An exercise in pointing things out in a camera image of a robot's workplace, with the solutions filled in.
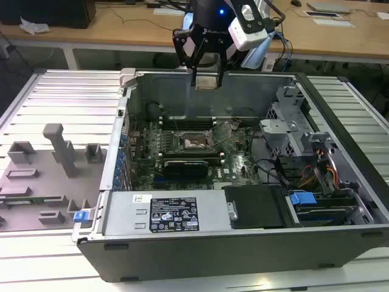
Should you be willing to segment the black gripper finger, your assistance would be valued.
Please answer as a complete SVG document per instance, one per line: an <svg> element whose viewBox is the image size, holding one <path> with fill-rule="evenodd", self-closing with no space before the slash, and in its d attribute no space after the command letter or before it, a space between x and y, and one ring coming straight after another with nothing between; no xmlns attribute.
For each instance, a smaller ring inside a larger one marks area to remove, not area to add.
<svg viewBox="0 0 389 292"><path fill-rule="evenodd" d="M219 63L218 63L218 77L217 77L216 85L217 88L220 88L222 86L225 67L227 65L227 52L225 46L223 45L218 46L218 55L219 55Z"/></svg>
<svg viewBox="0 0 389 292"><path fill-rule="evenodd" d="M198 65L205 54L205 50L208 45L208 38L203 36L201 27L194 27L187 30L173 30L172 40L180 65L191 69L191 86L195 86ZM187 55L184 49L184 46L189 41L192 41L194 44L194 49L190 56Z"/></svg>

